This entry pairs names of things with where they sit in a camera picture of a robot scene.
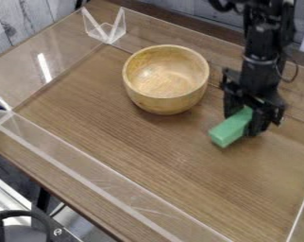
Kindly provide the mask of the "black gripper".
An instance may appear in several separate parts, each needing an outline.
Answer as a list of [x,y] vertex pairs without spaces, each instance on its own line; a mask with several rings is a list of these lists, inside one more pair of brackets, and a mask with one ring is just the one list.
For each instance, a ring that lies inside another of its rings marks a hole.
[[243,107],[251,109],[246,135],[257,136],[269,125],[278,126],[286,110],[286,102],[278,94],[278,85],[285,68],[285,58],[271,60],[243,59],[239,71],[222,69],[223,117],[235,114]]

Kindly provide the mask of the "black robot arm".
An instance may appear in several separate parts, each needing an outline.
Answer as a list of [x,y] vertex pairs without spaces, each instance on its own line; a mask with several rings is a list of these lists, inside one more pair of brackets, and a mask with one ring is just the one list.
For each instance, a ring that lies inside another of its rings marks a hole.
[[219,12],[235,11],[243,16],[245,50],[242,68],[222,70],[223,116],[242,108],[251,110],[245,135],[255,136],[270,125],[279,125],[286,101],[278,93],[287,48],[294,36],[295,0],[207,0]]

